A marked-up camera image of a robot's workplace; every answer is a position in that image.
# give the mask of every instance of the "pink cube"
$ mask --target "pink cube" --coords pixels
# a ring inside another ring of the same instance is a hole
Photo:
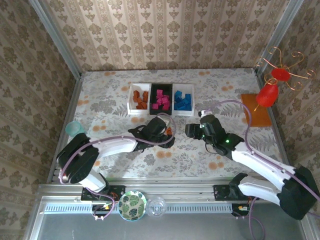
[[[162,96],[162,95],[163,95],[163,92],[164,92],[163,90],[157,89],[157,90],[156,90],[156,95],[157,95],[157,96]]]
[[[162,105],[162,98],[159,98],[159,99],[156,101],[156,103],[157,103],[158,105]]]
[[[156,104],[156,103],[153,103],[153,104],[152,104],[152,109],[158,110],[158,109],[159,109],[159,105]]]
[[[166,103],[168,103],[168,102],[169,102],[168,98],[166,98],[166,97],[163,97],[163,98],[162,98],[162,103],[163,103],[163,104],[166,104]]]

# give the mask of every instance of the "wall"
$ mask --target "wall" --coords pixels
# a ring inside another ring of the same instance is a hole
[[[290,162],[310,169],[320,189],[320,1],[304,1],[287,34],[280,44],[283,63],[290,66],[295,60],[292,51],[305,54],[305,60],[292,69],[295,74],[306,75],[313,69],[316,78],[300,79],[301,91],[292,91],[280,85],[276,102],[276,121],[285,140]],[[298,81],[292,78],[290,84]]]
[[[289,0],[42,1],[82,71],[253,67]]]
[[[21,239],[75,80],[27,0],[0,0],[0,239]]]

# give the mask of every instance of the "light blue cup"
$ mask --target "light blue cup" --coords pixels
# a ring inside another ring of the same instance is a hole
[[[74,138],[77,134],[86,133],[81,123],[78,121],[71,121],[65,126],[65,132],[70,137]]]

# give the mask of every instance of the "green plate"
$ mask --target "green plate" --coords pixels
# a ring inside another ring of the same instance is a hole
[[[147,199],[139,191],[128,191],[119,200],[120,216],[133,222],[142,218],[146,212]]]

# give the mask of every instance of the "floral tablecloth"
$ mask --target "floral tablecloth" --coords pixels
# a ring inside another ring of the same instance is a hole
[[[241,101],[240,94],[259,92],[251,68],[87,72],[74,119],[81,122],[89,137],[95,138],[119,135],[142,125],[154,116],[127,114],[130,83],[154,82],[194,84],[196,111],[224,100]],[[213,113],[227,132],[243,136],[247,122],[241,106],[227,103]],[[196,115],[174,118],[177,133],[173,147],[155,146],[142,153],[104,157],[95,162],[94,169],[111,178],[233,177],[240,172],[249,173],[249,168],[208,153],[203,141],[185,135],[185,124],[199,123]],[[248,139],[256,149],[280,159],[271,127],[251,128]]]

